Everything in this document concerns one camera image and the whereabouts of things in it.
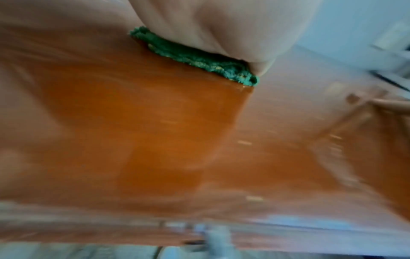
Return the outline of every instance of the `floor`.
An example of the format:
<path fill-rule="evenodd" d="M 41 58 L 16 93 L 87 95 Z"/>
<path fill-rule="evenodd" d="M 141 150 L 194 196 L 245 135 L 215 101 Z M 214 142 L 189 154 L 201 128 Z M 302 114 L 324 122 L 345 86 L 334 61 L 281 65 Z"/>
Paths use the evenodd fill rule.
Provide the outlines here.
<path fill-rule="evenodd" d="M 138 245 L 40 244 L 8 243 L 0 245 L 1 259 L 152 259 L 157 247 Z M 186 253 L 178 247 L 167 247 L 158 259 L 204 259 L 206 254 Z M 284 253 L 255 250 L 237 251 L 235 259 L 360 259 L 361 256 L 339 256 L 308 253 Z"/>

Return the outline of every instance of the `wooden surface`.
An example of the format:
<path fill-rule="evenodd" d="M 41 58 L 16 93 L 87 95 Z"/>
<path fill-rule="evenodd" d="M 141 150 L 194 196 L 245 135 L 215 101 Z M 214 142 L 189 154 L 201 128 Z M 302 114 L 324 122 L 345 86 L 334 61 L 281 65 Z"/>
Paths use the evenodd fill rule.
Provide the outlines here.
<path fill-rule="evenodd" d="M 243 87 L 132 40 L 128 3 L 60 2 L 0 3 L 3 227 L 57 208 L 110 224 L 378 233 L 409 247 L 409 145 L 395 116 L 365 105 L 385 94 L 376 79 L 295 49 Z M 292 240 L 262 247 L 372 253 Z M 392 251 L 378 254 L 410 254 Z"/>

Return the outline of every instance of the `light blue wall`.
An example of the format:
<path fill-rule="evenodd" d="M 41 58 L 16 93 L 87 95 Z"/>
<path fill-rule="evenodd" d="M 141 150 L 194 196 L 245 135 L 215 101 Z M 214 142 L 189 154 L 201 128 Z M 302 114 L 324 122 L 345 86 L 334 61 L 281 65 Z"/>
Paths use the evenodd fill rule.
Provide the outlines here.
<path fill-rule="evenodd" d="M 325 0 L 298 45 L 350 66 L 394 69 L 403 59 L 370 44 L 406 17 L 410 0 Z"/>

